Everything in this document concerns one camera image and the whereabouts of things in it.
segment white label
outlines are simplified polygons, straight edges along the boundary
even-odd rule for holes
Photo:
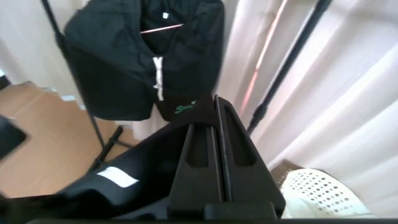
[[[108,167],[97,174],[109,180],[112,180],[115,184],[123,188],[129,187],[139,181],[130,177],[123,170],[116,167]]]

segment white drawstring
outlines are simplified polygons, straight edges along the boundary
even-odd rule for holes
[[[162,61],[163,57],[154,57],[154,63],[156,67],[156,85],[154,88],[157,89],[157,97],[159,101],[163,101],[163,71],[162,71]]]

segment floor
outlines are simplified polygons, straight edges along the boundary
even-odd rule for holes
[[[29,138],[0,161],[0,191],[8,197],[52,194],[77,180],[100,153],[100,144],[86,111],[74,101],[32,84],[0,91],[0,114],[15,118]],[[104,139],[116,129],[112,121],[98,120]],[[119,138],[137,144],[130,129]],[[126,148],[114,146],[107,160]]]

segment perforated basket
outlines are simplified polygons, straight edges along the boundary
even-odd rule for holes
[[[374,218],[349,188],[315,169],[299,169],[286,177],[281,192],[284,218]]]

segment garment rack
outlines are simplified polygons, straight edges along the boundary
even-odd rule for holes
[[[48,19],[50,21],[50,25],[51,25],[54,33],[55,33],[55,40],[57,41],[58,47],[61,50],[62,55],[65,58],[65,60],[68,62],[69,69],[70,69],[70,71],[72,73],[72,76],[73,76],[73,79],[74,79],[74,81],[76,83],[78,91],[81,93],[82,91],[81,91],[80,82],[74,76],[76,70],[74,69],[74,66],[71,63],[71,61],[69,61],[69,59],[68,59],[68,52],[67,52],[67,48],[65,47],[64,36],[61,33],[61,31],[59,29],[59,26],[58,26],[58,24],[57,24],[57,22],[55,20],[53,11],[51,10],[51,6],[50,6],[50,4],[49,4],[49,2],[47,0],[41,0],[41,1],[42,1],[44,10],[46,12],[46,15],[47,15],[47,17],[48,17]],[[81,94],[81,96],[82,96],[84,104],[87,105],[87,103],[86,103],[86,101],[84,99],[84,96],[82,94]],[[112,147],[115,144],[118,144],[120,146],[124,146],[124,147],[127,147],[127,148],[131,148],[132,146],[127,144],[127,143],[125,143],[125,142],[119,141],[119,137],[123,133],[123,127],[122,126],[118,126],[116,128],[115,132],[112,134],[112,136],[108,139],[108,142],[105,143],[104,139],[103,139],[103,137],[101,135],[100,128],[98,127],[98,124],[97,124],[97,122],[95,120],[95,117],[93,116],[92,113],[90,113],[90,109],[89,108],[86,107],[86,110],[87,110],[88,116],[90,117],[90,121],[91,121],[92,125],[94,126],[95,134],[97,135],[98,141],[99,141],[99,143],[101,144],[101,147],[102,147],[100,154],[95,158],[95,160],[93,161],[92,165],[90,166],[90,168],[88,170],[88,172],[90,172],[92,170],[97,169],[102,164],[104,164],[105,157],[108,155],[108,153],[110,152],[110,150],[112,149]]]

